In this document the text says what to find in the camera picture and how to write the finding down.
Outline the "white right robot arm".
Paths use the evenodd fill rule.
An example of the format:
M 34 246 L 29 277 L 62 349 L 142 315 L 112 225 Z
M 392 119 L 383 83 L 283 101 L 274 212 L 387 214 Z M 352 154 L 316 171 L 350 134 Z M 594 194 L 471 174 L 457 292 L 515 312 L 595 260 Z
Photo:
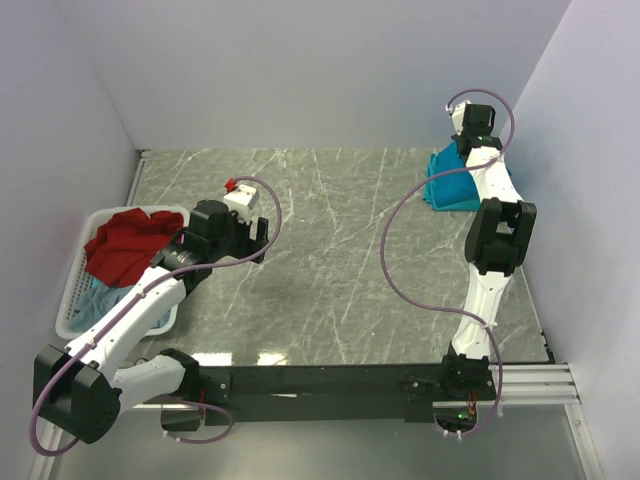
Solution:
M 460 399 L 473 388 L 473 375 L 488 367 L 490 333 L 503 293 L 524 262 L 537 209 L 512 183 L 502 143 L 492 135 L 495 109 L 465 100 L 450 115 L 457 153 L 480 200 L 464 247 L 470 270 L 466 313 L 451 341 L 453 365 L 438 377 L 442 393 Z

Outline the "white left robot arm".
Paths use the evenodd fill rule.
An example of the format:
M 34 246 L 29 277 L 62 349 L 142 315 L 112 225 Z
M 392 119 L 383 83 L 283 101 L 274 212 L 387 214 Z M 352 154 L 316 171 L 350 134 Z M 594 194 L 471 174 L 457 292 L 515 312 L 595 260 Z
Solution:
M 140 280 L 100 321 L 65 348 L 44 348 L 34 361 L 32 447 L 39 419 L 75 441 L 102 438 L 120 414 L 159 396 L 198 400 L 203 391 L 197 360 L 174 348 L 134 367 L 122 362 L 151 327 L 190 295 L 215 268 L 259 263 L 270 242 L 268 221 L 254 218 L 256 193 L 231 192 L 202 200 L 145 269 Z

